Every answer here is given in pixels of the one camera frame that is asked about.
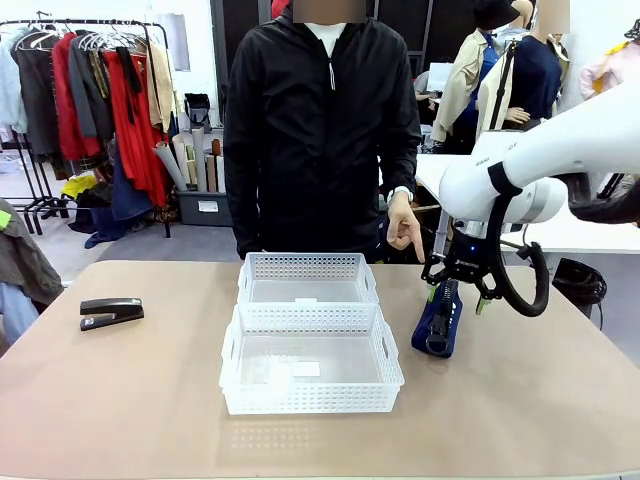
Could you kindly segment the person's left hand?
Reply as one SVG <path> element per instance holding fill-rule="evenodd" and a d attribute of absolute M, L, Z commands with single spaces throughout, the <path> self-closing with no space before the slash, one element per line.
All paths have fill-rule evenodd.
<path fill-rule="evenodd" d="M 421 226 L 409 201 L 409 195 L 404 191 L 396 191 L 389 203 L 389 227 L 387 242 L 396 250 L 405 250 L 412 246 L 416 258 L 420 263 L 425 262 Z"/>

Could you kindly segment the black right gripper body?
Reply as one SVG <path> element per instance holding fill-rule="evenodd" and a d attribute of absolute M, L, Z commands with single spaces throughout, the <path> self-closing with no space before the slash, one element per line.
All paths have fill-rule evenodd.
<path fill-rule="evenodd" d="M 488 242 L 455 229 L 439 277 L 444 280 L 480 281 L 490 273 Z"/>

